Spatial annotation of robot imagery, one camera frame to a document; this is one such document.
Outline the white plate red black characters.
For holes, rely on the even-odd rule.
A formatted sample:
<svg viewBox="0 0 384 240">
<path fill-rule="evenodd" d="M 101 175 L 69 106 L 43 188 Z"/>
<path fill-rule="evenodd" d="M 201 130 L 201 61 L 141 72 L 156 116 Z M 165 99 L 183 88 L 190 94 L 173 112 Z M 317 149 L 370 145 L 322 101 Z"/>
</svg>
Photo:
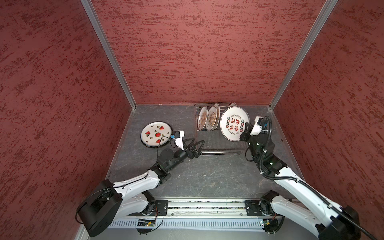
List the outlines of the white plate red black characters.
<svg viewBox="0 0 384 240">
<path fill-rule="evenodd" d="M 250 123 L 249 114 L 241 107 L 230 107 L 224 111 L 220 120 L 223 136 L 231 141 L 240 141 L 240 135 L 245 131 L 246 123 Z"/>
</svg>

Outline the dark rim striped plate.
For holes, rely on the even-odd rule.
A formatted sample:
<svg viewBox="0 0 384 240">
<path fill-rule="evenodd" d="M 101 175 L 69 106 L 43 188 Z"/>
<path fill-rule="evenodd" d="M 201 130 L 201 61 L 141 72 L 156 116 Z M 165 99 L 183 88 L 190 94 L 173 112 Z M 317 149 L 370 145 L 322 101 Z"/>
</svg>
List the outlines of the dark rim striped plate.
<svg viewBox="0 0 384 240">
<path fill-rule="evenodd" d="M 143 134 L 141 134 L 141 141 L 146 145 L 147 147 L 162 147 L 168 144 L 171 138 L 170 132 L 154 132 L 154 131 L 146 131 Z"/>
</svg>

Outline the watermelon plate blue rim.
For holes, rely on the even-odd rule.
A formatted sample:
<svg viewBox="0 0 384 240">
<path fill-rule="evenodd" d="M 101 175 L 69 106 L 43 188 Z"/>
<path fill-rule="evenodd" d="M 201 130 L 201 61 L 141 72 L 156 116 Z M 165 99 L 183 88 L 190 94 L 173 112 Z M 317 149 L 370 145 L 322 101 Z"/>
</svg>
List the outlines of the watermelon plate blue rim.
<svg viewBox="0 0 384 240">
<path fill-rule="evenodd" d="M 149 148 L 161 147 L 170 141 L 172 128 L 165 122 L 153 122 L 141 132 L 142 143 Z"/>
</svg>

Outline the patterned white plate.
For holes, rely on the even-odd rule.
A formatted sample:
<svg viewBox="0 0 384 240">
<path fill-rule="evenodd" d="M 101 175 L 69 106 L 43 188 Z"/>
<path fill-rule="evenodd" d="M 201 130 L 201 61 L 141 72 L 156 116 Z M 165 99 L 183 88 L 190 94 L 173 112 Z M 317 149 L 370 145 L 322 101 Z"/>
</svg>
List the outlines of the patterned white plate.
<svg viewBox="0 0 384 240">
<path fill-rule="evenodd" d="M 232 103 L 230 103 L 230 104 L 228 105 L 228 108 L 230 108 L 230 107 L 236 107 L 236 106 L 237 106 L 237 104 L 234 103 L 234 102 L 232 102 Z"/>
</svg>

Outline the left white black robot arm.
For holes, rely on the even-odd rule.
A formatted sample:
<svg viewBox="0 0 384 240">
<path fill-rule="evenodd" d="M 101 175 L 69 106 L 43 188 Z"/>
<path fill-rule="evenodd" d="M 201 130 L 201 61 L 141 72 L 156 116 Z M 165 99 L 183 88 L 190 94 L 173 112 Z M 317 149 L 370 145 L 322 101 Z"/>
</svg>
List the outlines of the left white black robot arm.
<svg viewBox="0 0 384 240">
<path fill-rule="evenodd" d="M 136 213 L 151 214 L 156 200 L 150 190 L 164 184 L 171 170 L 185 159 L 198 158 L 204 144 L 204 140 L 187 139 L 176 151 L 162 150 L 155 164 L 142 175 L 115 183 L 103 180 L 78 206 L 76 221 L 84 225 L 90 237 L 96 237 L 114 220 Z"/>
</svg>

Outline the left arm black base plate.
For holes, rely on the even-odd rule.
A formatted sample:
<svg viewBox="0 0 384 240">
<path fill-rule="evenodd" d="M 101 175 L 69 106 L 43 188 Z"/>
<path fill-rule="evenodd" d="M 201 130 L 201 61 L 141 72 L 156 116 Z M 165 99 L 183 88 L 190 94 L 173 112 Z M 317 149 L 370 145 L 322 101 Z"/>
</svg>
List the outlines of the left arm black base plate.
<svg viewBox="0 0 384 240">
<path fill-rule="evenodd" d="M 130 216 L 155 216 L 156 214 L 166 216 L 168 212 L 168 205 L 168 200 L 150 201 L 142 212 L 132 213 Z"/>
</svg>

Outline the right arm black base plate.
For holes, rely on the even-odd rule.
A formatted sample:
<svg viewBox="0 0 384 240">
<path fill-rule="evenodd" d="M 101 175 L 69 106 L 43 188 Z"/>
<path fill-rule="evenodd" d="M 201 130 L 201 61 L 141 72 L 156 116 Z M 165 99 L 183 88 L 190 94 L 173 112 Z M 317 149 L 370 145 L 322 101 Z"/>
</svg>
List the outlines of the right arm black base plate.
<svg viewBox="0 0 384 240">
<path fill-rule="evenodd" d="M 261 207 L 260 201 L 256 200 L 246 200 L 245 201 L 245 210 L 248 217 L 261 217 L 261 216 L 271 216 L 271 211 L 264 210 Z"/>
</svg>

